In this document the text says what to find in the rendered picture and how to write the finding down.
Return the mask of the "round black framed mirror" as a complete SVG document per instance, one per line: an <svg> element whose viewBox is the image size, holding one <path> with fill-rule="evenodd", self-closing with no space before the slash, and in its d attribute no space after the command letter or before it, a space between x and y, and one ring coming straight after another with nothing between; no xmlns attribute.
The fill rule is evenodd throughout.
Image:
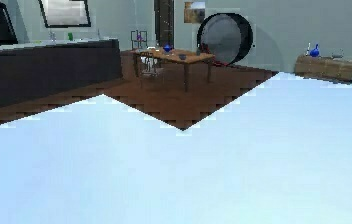
<svg viewBox="0 0 352 224"><path fill-rule="evenodd" d="M215 13L201 23L197 48L214 55L219 66L230 66L244 59L253 47L250 22L237 13Z"/></svg>

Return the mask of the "grey metal chair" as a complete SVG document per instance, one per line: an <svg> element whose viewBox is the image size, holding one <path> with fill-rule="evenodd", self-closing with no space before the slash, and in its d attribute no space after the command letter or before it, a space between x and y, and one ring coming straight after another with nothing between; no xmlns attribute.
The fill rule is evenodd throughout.
<svg viewBox="0 0 352 224"><path fill-rule="evenodd" d="M145 75L149 75L150 77L156 77L164 71L162 67L156 66L157 59L154 57L154 54L152 52L141 52L140 57L144 58L144 68L141 71L140 80L143 80Z"/></svg>

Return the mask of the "framed wall picture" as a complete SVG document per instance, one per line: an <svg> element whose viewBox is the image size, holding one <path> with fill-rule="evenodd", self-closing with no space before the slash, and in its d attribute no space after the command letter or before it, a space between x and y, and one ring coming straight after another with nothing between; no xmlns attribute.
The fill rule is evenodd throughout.
<svg viewBox="0 0 352 224"><path fill-rule="evenodd" d="M184 3L184 22L200 24L205 19L205 2L194 1Z"/></svg>

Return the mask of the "dark kitchen counter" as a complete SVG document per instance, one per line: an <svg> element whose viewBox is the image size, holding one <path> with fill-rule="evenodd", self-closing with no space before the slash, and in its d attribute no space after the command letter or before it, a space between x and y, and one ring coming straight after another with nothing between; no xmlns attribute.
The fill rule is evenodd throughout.
<svg viewBox="0 0 352 224"><path fill-rule="evenodd" d="M0 108L121 77L116 39L0 49Z"/></svg>

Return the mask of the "wooden dining table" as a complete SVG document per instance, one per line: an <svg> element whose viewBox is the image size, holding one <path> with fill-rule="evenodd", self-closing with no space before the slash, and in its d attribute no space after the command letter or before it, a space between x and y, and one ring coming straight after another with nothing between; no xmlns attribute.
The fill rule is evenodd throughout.
<svg viewBox="0 0 352 224"><path fill-rule="evenodd" d="M184 67L184 91L189 90L190 66L204 62L208 66L207 82L211 82L211 67L214 59L213 54L194 53L188 50L150 47L149 49L136 49L133 51L133 65L135 76L139 78L140 85L143 85L143 76L158 76L164 68L162 64L182 64Z"/></svg>

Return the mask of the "low wooden cabinet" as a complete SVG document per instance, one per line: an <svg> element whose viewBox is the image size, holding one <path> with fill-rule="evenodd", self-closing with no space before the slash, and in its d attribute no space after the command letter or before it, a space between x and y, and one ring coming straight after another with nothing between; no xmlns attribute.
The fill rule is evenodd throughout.
<svg viewBox="0 0 352 224"><path fill-rule="evenodd" d="M339 83L352 83L352 60L332 57L297 57L294 73L304 78L314 78Z"/></svg>

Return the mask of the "dark wooden door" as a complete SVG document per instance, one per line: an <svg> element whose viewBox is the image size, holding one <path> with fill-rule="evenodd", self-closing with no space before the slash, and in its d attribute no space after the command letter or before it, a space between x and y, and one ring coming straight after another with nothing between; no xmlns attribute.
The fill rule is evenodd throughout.
<svg viewBox="0 0 352 224"><path fill-rule="evenodd" d="M174 0L154 0L156 41L174 44Z"/></svg>

